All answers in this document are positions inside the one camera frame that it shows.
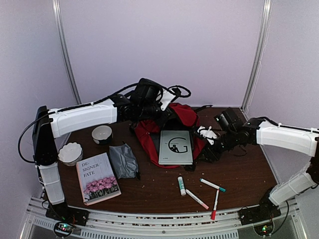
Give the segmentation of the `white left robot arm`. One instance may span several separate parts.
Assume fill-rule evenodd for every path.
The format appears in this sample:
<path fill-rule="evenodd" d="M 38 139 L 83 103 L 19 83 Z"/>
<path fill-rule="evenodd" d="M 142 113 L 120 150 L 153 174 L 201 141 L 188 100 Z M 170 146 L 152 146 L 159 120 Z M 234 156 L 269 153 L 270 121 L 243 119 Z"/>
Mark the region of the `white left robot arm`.
<path fill-rule="evenodd" d="M 30 128 L 33 129 L 33 159 L 23 160 L 34 164 L 37 169 L 47 195 L 48 211 L 61 221 L 67 221 L 72 216 L 60 181 L 55 139 L 101 124 L 157 120 L 168 115 L 170 103 L 190 95 L 191 91 L 184 86 L 165 87 L 141 78 L 137 83 L 94 102 L 50 110 L 46 106 L 39 107 L 35 120 L 22 131 L 25 134 Z"/>

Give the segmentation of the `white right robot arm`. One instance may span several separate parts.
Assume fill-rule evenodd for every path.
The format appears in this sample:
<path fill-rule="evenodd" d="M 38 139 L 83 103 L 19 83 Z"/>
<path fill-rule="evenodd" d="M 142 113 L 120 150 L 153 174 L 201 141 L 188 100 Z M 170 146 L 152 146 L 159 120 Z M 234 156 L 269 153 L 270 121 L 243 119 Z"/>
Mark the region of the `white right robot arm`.
<path fill-rule="evenodd" d="M 227 108 L 215 116 L 222 135 L 210 127 L 199 126 L 195 133 L 207 140 L 202 154 L 209 161 L 219 160 L 221 154 L 236 146 L 268 145 L 306 154 L 310 162 L 288 181 L 276 185 L 264 195 L 256 208 L 259 219 L 267 219 L 284 201 L 299 195 L 319 183 L 319 130 L 276 123 L 267 117 L 251 118 L 242 122 L 236 113 Z"/>

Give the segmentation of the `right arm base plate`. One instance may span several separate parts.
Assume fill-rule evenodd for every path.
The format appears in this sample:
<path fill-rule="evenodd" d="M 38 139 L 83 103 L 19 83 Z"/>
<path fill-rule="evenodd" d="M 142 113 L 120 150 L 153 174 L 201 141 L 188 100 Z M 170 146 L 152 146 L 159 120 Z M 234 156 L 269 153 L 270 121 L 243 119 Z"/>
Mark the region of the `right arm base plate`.
<path fill-rule="evenodd" d="M 241 225 L 259 223 L 281 215 L 278 207 L 269 207 L 267 205 L 242 208 L 238 213 Z"/>

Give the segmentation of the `grey shrink-wrapped book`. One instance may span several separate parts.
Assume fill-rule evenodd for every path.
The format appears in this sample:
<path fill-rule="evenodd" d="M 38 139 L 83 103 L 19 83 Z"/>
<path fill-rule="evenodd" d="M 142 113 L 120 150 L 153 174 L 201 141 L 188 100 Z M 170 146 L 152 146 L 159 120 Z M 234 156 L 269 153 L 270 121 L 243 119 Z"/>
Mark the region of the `grey shrink-wrapped book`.
<path fill-rule="evenodd" d="M 162 130 L 159 146 L 159 165 L 191 165 L 193 163 L 189 131 Z"/>

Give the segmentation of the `red backpack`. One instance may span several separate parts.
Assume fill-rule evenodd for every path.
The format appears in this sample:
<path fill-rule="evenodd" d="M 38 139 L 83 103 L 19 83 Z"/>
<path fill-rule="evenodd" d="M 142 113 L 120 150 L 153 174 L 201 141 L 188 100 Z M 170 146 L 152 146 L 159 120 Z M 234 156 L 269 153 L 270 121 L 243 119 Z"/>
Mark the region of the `red backpack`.
<path fill-rule="evenodd" d="M 146 119 L 130 125 L 130 131 L 135 134 L 143 150 L 146 152 L 151 163 L 165 168 L 175 169 L 182 165 L 159 165 L 160 133 L 162 130 L 186 130 L 189 131 L 192 145 L 192 156 L 194 160 L 201 157 L 201 151 L 207 141 L 195 135 L 194 131 L 200 126 L 198 113 L 212 105 L 204 105 L 193 109 L 189 105 L 171 103 L 174 118 L 169 120 L 163 128 L 159 128 L 153 119 Z"/>

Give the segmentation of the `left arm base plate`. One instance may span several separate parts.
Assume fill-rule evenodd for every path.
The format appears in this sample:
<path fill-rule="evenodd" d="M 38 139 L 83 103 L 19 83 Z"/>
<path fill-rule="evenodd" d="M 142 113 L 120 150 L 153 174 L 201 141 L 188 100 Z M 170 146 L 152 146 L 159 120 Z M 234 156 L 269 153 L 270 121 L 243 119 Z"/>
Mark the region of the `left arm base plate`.
<path fill-rule="evenodd" d="M 46 217 L 62 221 L 76 226 L 86 226 L 89 211 L 72 208 L 67 203 L 49 205 L 46 210 Z"/>

